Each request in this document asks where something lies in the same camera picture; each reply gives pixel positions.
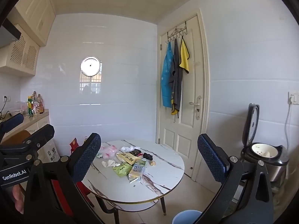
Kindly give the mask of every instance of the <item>dish soap bottle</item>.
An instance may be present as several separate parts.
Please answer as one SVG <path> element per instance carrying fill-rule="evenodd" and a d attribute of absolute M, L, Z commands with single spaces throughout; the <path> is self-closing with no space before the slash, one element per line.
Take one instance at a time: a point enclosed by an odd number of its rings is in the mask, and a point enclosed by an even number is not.
<path fill-rule="evenodd" d="M 28 102 L 27 102 L 27 105 L 28 105 L 28 114 L 30 115 L 33 115 L 32 113 L 32 96 L 28 96 Z"/>
<path fill-rule="evenodd" d="M 37 102 L 38 102 L 38 112 L 42 114 L 44 112 L 44 102 L 40 94 L 38 94 Z"/>

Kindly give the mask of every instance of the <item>cigarette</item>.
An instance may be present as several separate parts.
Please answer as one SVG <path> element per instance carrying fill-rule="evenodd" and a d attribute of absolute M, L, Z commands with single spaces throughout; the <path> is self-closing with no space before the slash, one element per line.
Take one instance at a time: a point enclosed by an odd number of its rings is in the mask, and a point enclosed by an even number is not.
<path fill-rule="evenodd" d="M 132 182 L 134 182 L 134 181 L 136 181 L 138 178 L 136 178 L 136 179 L 133 179 L 132 181 L 130 181 L 130 183 L 132 183 Z"/>

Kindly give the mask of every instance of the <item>door frame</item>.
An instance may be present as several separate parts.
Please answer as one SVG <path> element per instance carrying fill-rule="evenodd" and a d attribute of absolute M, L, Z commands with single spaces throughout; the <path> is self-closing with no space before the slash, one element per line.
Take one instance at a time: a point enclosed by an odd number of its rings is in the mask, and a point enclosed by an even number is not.
<path fill-rule="evenodd" d="M 160 109 L 161 109 L 161 64 L 162 64 L 162 54 L 160 50 L 160 44 L 162 44 L 161 38 L 163 35 L 167 33 L 167 31 L 174 29 L 176 26 L 181 25 L 185 21 L 197 16 L 199 22 L 199 29 L 201 34 L 201 42 L 202 42 L 202 50 L 203 50 L 203 65 L 204 65 L 204 101 L 203 101 L 203 114 L 202 114 L 202 125 L 201 129 L 199 129 L 199 134 L 207 132 L 207 124 L 209 118 L 209 107 L 210 107 L 210 66 L 209 66 L 209 54 L 208 54 L 208 47 L 207 47 L 207 36 L 204 29 L 204 23 L 202 19 L 202 14 L 200 9 L 196 9 L 192 12 L 189 16 L 186 17 L 185 20 L 177 20 L 171 23 L 167 28 L 160 31 L 158 33 L 158 52 L 157 53 L 157 109 L 156 109 L 156 143 L 158 143 L 159 135 L 160 135 Z M 198 170 L 200 167 L 201 162 L 201 155 L 199 151 L 197 152 L 195 165 L 193 169 L 193 173 L 191 179 L 193 181 L 196 180 L 198 175 Z"/>

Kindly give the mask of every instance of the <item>countertop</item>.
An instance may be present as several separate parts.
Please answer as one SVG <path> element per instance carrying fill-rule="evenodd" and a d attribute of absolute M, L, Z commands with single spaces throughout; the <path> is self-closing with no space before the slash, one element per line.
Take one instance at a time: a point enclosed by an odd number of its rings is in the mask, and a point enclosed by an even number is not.
<path fill-rule="evenodd" d="M 20 125 L 18 125 L 16 128 L 14 128 L 13 130 L 11 130 L 10 132 L 6 133 L 4 135 L 4 138 L 2 141 L 7 140 L 10 136 L 25 130 L 26 128 L 28 128 L 29 126 L 33 125 L 35 122 L 41 120 L 44 117 L 47 117 L 49 115 L 49 110 L 45 109 L 43 114 L 38 114 L 38 115 L 33 115 L 33 116 L 29 116 L 29 115 L 24 115 L 24 121 L 23 123 L 21 123 Z"/>

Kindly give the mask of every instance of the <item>table lower shelf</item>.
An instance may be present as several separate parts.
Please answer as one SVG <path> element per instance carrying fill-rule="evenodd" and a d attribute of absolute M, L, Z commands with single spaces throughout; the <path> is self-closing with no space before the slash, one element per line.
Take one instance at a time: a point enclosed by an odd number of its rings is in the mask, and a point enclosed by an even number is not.
<path fill-rule="evenodd" d="M 127 211 L 127 212 L 138 212 L 138 211 L 144 211 L 151 207 L 153 207 L 159 200 L 153 200 L 151 202 L 146 202 L 142 204 L 120 204 L 120 203 L 114 203 L 107 201 L 109 205 L 112 207 L 120 210 L 120 211 Z"/>

